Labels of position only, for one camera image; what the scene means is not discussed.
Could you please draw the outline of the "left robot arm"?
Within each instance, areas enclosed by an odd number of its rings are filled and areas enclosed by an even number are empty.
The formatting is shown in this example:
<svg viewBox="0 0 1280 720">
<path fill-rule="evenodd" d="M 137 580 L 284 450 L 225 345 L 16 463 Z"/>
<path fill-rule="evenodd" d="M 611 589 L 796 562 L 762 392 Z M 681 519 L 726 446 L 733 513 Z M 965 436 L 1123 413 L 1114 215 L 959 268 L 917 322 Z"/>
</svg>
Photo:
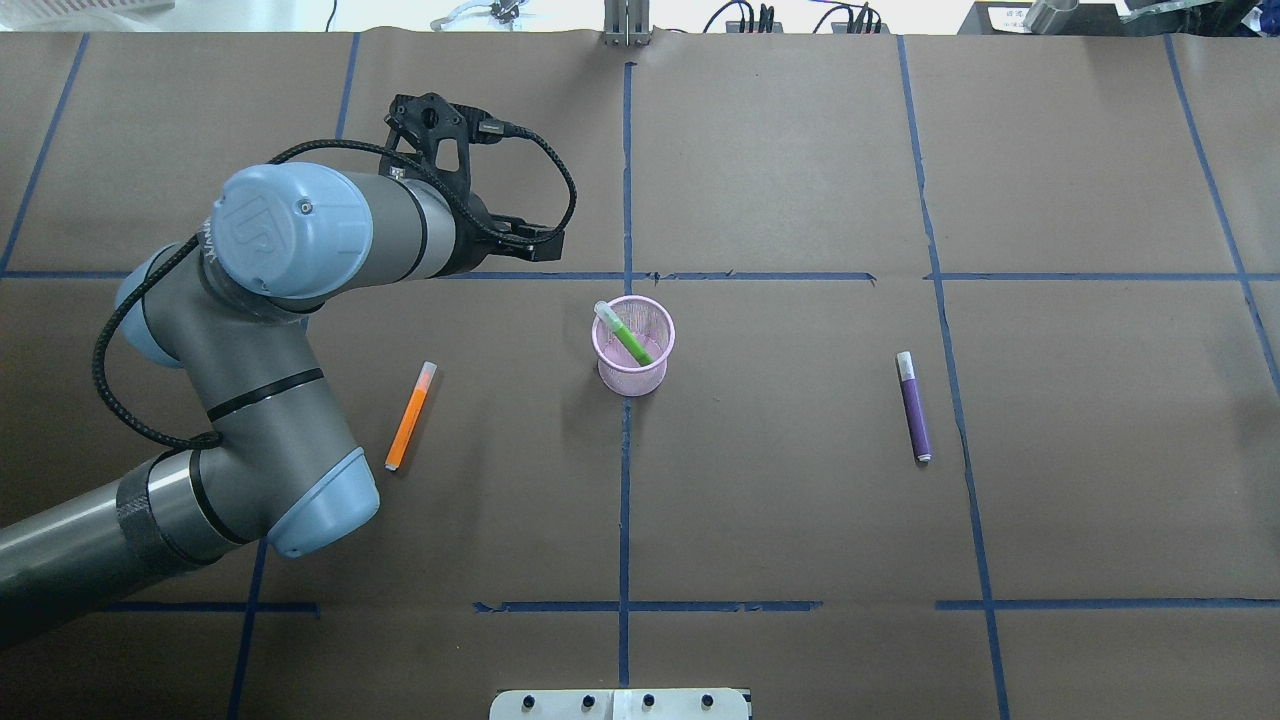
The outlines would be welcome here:
<svg viewBox="0 0 1280 720">
<path fill-rule="evenodd" d="M 561 228 L 445 195 L 425 170 L 287 161 L 239 170 L 186 243 L 119 288 L 101 334 L 186 372 L 212 427 L 122 478 L 3 530 L 3 644 L 14 646 L 266 541 L 297 559 L 367 523 L 380 496 L 308 343 L 352 290 L 445 277 L 490 254 L 556 260 Z"/>
</svg>

